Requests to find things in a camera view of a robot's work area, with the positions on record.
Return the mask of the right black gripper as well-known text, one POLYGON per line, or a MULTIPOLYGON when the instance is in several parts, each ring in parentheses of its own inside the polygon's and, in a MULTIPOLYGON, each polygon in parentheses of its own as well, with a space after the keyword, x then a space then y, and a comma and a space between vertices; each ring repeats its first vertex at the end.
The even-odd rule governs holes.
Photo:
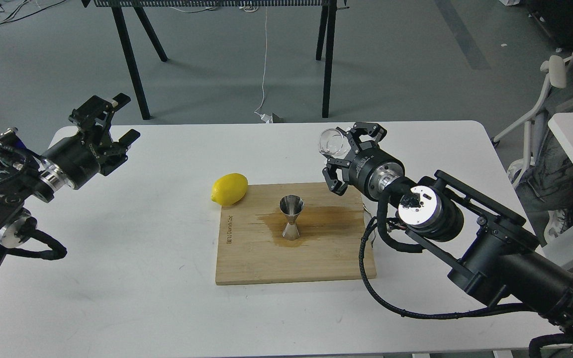
POLYGON ((371 201, 377 201, 386 186, 405 176, 403 163, 380 149, 380 141, 388 131, 370 122, 355 122, 342 131, 346 158, 327 158, 322 170, 328 190, 344 195, 351 185, 371 201))

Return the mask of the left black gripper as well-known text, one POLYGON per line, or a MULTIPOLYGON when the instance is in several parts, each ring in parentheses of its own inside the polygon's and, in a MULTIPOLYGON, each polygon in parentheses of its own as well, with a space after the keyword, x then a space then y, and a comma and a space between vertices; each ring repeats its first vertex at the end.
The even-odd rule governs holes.
POLYGON ((114 114, 128 103, 130 97, 124 93, 110 100, 93 95, 69 116, 80 133, 62 138, 43 152, 45 161, 61 170, 73 190, 98 173, 108 176, 127 161, 127 150, 141 133, 130 129, 111 143, 109 130, 114 114))

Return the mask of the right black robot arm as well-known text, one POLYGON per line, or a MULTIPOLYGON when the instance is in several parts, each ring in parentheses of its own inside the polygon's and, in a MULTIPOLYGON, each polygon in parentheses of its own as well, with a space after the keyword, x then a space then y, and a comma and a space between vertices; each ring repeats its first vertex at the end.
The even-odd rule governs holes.
POLYGON ((560 333, 532 339, 530 357, 539 358, 549 345, 573 346, 573 273, 535 251, 539 241, 524 229, 525 218, 440 170, 419 182, 407 178, 401 161, 379 147, 386 133, 379 124, 357 122, 347 131, 327 129, 319 140, 330 192, 343 195, 354 186, 377 203, 358 256, 373 299, 400 316, 421 320, 534 311, 560 333), (484 308, 422 314, 386 302, 365 272, 366 242, 373 231, 398 252, 434 254, 451 268, 448 279, 484 308))

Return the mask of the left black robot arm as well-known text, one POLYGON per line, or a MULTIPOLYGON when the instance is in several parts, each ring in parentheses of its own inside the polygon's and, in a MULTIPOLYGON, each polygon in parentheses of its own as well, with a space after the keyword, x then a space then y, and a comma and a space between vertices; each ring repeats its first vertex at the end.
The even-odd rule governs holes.
POLYGON ((129 102, 124 93, 110 100, 92 96, 70 115, 75 134, 41 155, 25 146, 16 128, 0 134, 0 265, 8 255, 47 261, 66 256, 64 245, 38 229, 25 200, 34 196, 50 202, 63 186, 77 190, 123 165, 140 134, 131 129, 113 141, 110 127, 114 114, 129 102))

